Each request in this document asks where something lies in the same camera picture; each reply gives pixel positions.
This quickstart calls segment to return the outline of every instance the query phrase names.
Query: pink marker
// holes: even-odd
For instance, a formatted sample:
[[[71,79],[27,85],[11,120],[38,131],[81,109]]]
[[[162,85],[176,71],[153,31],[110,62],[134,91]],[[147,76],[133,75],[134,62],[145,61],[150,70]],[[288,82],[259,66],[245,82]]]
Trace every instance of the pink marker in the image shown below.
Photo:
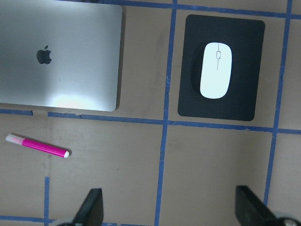
[[[69,152],[62,149],[62,148],[58,148],[58,147],[53,147],[50,145],[46,145],[34,140],[30,140],[30,139],[25,139],[22,137],[17,137],[15,135],[9,134],[6,138],[6,141],[17,144],[17,145],[22,145],[25,147],[30,147],[42,152],[46,152],[49,154],[54,154],[57,156],[60,156],[62,158],[67,158],[69,156]]]

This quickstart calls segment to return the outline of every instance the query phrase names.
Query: white computer mouse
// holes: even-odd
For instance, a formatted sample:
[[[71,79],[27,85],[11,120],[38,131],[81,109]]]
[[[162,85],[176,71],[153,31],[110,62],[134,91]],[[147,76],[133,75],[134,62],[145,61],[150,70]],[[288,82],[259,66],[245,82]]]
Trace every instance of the white computer mouse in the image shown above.
[[[228,90],[232,68],[232,52],[228,45],[210,42],[203,57],[200,92],[204,97],[218,99]]]

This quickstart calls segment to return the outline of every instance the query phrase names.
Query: laptop lid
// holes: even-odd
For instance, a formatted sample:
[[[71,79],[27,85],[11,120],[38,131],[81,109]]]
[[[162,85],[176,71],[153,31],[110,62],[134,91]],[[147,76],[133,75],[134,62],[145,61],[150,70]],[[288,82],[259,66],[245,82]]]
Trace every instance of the laptop lid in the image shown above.
[[[122,9],[0,1],[0,103],[114,111]]]

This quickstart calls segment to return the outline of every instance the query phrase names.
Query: mouse scroll wheel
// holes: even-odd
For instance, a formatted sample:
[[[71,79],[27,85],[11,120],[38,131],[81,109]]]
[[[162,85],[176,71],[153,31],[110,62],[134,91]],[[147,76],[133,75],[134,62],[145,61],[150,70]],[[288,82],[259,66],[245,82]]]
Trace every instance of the mouse scroll wheel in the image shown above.
[[[221,52],[220,51],[216,51],[216,59],[220,59],[221,58]]]

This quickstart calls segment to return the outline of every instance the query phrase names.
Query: screw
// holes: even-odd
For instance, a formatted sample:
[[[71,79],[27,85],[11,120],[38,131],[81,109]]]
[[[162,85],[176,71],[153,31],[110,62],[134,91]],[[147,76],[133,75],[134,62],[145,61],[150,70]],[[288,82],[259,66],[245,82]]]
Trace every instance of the screw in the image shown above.
[[[285,226],[297,226],[297,223],[294,222],[294,221],[291,220],[291,219],[285,219],[285,220],[284,220],[284,225],[285,225]]]

